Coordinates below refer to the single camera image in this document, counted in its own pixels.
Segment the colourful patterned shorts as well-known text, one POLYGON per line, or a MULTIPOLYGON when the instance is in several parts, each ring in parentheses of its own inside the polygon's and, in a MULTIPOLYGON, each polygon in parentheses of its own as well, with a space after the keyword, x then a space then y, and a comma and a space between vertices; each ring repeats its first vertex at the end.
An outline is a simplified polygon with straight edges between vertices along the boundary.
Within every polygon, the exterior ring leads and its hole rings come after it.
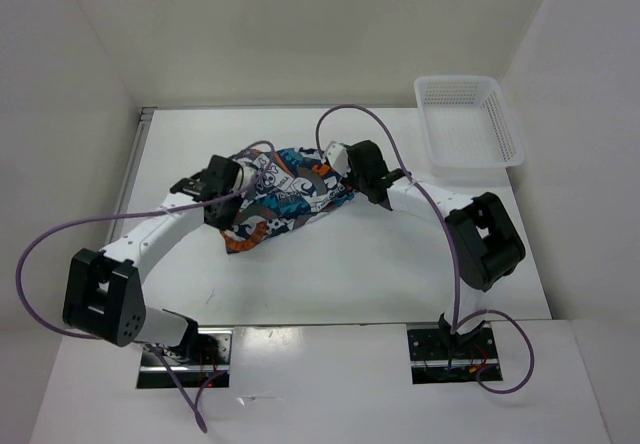
POLYGON ((263 241, 294 231, 355 197, 316 149, 244 150, 234 160, 264 170, 231 227, 221 232, 228 254, 247 252, 263 241))

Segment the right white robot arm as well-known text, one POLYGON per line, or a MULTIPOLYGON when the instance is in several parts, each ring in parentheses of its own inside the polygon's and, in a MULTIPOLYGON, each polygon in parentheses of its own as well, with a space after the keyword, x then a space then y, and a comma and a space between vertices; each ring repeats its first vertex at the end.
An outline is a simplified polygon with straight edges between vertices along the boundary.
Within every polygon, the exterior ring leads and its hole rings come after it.
POLYGON ((454 291, 438 321, 438 342, 446 355, 464 355, 483 324, 485 295, 526 256, 501 199, 491 192, 457 193, 417 180, 401 168, 390 170, 370 140, 333 142, 326 155, 331 167, 369 202, 443 227, 452 252, 454 291))

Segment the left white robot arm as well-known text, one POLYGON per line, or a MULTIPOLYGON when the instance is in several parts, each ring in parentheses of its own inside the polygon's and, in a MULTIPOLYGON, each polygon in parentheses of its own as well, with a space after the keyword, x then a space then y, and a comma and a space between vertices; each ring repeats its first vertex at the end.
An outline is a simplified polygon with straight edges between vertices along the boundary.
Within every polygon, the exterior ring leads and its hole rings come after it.
POLYGON ((177 312, 148 306, 143 284, 183 238, 209 225, 233 223, 253 168, 218 155, 182 178, 150 217, 98 251, 82 249, 71 260, 62 318, 65 324, 119 347, 158 346, 185 364, 200 349, 198 324, 177 312))

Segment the white plastic basket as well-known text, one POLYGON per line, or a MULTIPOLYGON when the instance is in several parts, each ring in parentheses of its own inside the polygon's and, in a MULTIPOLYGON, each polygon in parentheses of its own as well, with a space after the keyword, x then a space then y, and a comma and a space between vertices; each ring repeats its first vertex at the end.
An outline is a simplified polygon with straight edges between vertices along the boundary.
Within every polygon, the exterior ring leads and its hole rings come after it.
POLYGON ((524 163, 517 122, 494 78, 423 76, 414 81, 414 93, 436 173, 462 178, 524 163))

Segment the aluminium table edge rail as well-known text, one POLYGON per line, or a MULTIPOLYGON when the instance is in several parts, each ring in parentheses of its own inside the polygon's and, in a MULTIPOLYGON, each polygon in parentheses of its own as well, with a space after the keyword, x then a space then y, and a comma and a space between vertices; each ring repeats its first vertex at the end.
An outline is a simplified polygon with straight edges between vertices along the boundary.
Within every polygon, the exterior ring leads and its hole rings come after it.
POLYGON ((124 213, 128 208, 135 178, 138 173, 138 168, 146 144, 149 127, 155 111, 156 107, 144 107, 141 109, 133 145, 125 169, 124 179, 116 203, 115 210, 117 213, 124 213))

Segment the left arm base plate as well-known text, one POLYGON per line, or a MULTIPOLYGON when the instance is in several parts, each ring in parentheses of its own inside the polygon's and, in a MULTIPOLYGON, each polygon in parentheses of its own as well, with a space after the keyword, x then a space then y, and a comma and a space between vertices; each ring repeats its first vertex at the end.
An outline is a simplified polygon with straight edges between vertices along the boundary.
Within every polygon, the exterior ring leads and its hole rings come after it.
MULTIPOLYGON (((230 380, 230 362, 234 331, 232 328, 201 327, 197 354, 178 357, 161 347, 160 354, 186 389, 227 388, 230 380)), ((147 348, 143 348, 136 382, 137 389, 175 388, 162 360, 147 348)))

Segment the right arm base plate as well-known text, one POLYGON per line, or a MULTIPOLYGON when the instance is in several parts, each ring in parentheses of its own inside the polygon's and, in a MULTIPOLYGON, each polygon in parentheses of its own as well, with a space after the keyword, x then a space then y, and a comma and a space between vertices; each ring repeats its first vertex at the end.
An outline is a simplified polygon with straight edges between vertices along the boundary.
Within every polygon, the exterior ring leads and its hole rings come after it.
POLYGON ((490 383, 503 380, 489 324, 483 324, 453 350, 436 323, 408 326, 406 334, 414 385, 475 382, 478 373, 490 383))

